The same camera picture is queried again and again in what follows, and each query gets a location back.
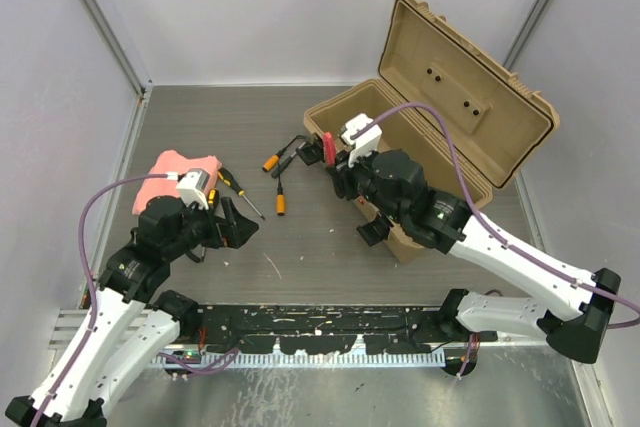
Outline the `yellow black screwdriver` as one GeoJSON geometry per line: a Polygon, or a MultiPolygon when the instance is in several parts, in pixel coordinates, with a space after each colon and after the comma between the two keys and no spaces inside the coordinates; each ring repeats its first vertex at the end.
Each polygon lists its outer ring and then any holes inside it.
{"type": "Polygon", "coordinates": [[[227,187],[229,187],[238,197],[242,198],[261,220],[265,220],[264,214],[247,197],[245,189],[240,185],[240,183],[237,181],[237,179],[228,169],[224,167],[220,167],[218,169],[218,178],[227,187]]]}
{"type": "Polygon", "coordinates": [[[217,189],[211,189],[207,195],[207,205],[211,210],[215,210],[220,202],[220,195],[217,189]]]}

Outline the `tan plastic tool case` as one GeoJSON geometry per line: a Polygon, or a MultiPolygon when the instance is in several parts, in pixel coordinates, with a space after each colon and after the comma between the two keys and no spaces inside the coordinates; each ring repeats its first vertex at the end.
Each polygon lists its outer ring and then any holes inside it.
{"type": "Polygon", "coordinates": [[[301,159],[323,158],[321,137],[339,136],[360,113],[382,121],[381,151],[403,150],[422,165],[429,185],[460,195],[454,169],[465,177],[475,205],[487,205],[560,125],[554,107],[431,12],[420,0],[395,0],[378,75],[308,109],[311,140],[301,159]]]}

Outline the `black red pliers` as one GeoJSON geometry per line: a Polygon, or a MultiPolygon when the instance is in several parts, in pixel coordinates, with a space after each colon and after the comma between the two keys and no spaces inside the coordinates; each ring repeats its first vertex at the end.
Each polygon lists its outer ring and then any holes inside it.
{"type": "Polygon", "coordinates": [[[330,132],[324,132],[322,135],[323,156],[327,167],[336,165],[336,147],[333,136],[330,132]]]}

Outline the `orange short screwdriver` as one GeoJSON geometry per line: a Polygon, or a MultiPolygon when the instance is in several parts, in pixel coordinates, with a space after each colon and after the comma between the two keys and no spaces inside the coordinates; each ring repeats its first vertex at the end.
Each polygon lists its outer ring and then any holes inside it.
{"type": "MultiPolygon", "coordinates": [[[[294,136],[285,146],[283,146],[280,150],[278,150],[274,155],[272,155],[262,166],[263,172],[271,172],[283,158],[283,155],[287,151],[287,149],[294,144],[296,141],[302,141],[305,143],[307,141],[307,137],[305,135],[296,135],[294,136]]],[[[297,155],[296,151],[293,151],[291,155],[289,155],[285,161],[282,162],[282,168],[287,167],[293,158],[297,155]]]]}

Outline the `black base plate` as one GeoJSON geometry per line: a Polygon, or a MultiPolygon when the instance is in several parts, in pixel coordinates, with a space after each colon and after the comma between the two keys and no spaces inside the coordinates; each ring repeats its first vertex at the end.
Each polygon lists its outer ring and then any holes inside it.
{"type": "Polygon", "coordinates": [[[468,331],[443,319],[425,306],[201,305],[178,341],[208,353],[326,355],[345,354],[362,340],[365,353],[377,355],[430,353],[469,340],[468,331]]]}

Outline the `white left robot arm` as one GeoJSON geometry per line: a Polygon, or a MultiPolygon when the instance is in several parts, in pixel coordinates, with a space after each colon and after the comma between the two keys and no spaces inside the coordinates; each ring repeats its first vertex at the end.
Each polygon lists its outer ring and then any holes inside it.
{"type": "Polygon", "coordinates": [[[171,196],[148,202],[130,241],[106,264],[96,297],[59,362],[5,415],[18,426],[104,426],[142,370],[174,340],[200,331],[195,301],[156,291],[170,265],[198,246],[242,247],[259,229],[224,197],[208,207],[171,196]]]}

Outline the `pink folded cloth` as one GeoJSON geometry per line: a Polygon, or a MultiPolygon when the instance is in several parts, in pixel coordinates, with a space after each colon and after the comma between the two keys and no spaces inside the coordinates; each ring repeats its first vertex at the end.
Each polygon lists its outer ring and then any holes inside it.
{"type": "MultiPolygon", "coordinates": [[[[174,172],[176,174],[186,174],[193,169],[202,169],[209,175],[209,180],[201,188],[203,195],[208,196],[215,187],[218,179],[218,171],[222,167],[222,162],[216,156],[205,156],[198,158],[188,158],[175,150],[165,150],[157,158],[149,174],[166,174],[174,172]]],[[[178,180],[176,178],[147,178],[143,181],[138,190],[133,206],[132,214],[142,213],[147,203],[160,196],[180,197],[177,190],[178,180]]]]}

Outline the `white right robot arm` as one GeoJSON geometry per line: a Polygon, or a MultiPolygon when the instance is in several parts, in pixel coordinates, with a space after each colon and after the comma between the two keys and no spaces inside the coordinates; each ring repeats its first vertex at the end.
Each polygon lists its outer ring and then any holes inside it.
{"type": "Polygon", "coordinates": [[[464,199],[430,187],[422,166],[401,150],[356,161],[341,152],[326,170],[338,197],[361,197],[377,209],[359,229],[369,244],[387,239],[397,224],[415,243],[478,265],[525,292],[523,298],[494,298],[452,290],[439,311],[444,337],[459,341],[470,332],[503,331],[542,339],[577,362],[597,360],[619,275],[572,266],[509,234],[464,199]]]}

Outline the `orange stubby screwdriver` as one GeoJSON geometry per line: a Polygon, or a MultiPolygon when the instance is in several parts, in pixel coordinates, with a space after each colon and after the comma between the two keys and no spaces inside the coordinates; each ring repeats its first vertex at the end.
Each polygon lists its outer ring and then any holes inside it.
{"type": "Polygon", "coordinates": [[[278,216],[284,216],[286,213],[286,200],[281,181],[278,181],[277,184],[276,213],[278,216]]]}

